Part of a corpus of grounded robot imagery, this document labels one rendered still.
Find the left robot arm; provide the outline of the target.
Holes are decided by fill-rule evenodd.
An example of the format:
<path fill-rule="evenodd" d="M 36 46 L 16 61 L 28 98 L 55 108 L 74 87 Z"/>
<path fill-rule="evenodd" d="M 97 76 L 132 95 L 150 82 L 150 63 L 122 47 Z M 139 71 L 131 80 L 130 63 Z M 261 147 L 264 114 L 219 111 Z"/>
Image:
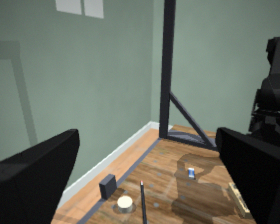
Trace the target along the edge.
<path fill-rule="evenodd" d="M 273 51 L 273 48 L 274 52 L 268 52 Z M 280 37 L 268 39 L 266 52 L 271 66 L 269 76 L 262 81 L 261 90 L 257 89 L 248 130 L 252 133 L 246 135 L 251 134 L 253 138 L 280 147 Z M 259 107 L 257 111 L 256 103 Z"/>

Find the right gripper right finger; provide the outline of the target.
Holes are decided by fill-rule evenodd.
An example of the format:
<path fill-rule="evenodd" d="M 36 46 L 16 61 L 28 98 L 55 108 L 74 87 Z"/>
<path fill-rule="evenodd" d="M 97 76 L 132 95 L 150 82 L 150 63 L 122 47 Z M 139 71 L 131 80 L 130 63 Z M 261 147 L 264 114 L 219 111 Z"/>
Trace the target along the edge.
<path fill-rule="evenodd" d="M 280 147 L 226 127 L 215 144 L 256 224 L 280 224 Z"/>

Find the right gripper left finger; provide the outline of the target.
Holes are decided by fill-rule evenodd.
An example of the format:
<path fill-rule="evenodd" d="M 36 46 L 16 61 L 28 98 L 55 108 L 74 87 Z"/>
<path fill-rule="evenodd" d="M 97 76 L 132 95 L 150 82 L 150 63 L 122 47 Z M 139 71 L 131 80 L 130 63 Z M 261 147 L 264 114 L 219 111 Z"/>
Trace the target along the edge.
<path fill-rule="evenodd" d="M 69 129 L 0 161 L 0 224 L 51 224 L 79 146 Z"/>

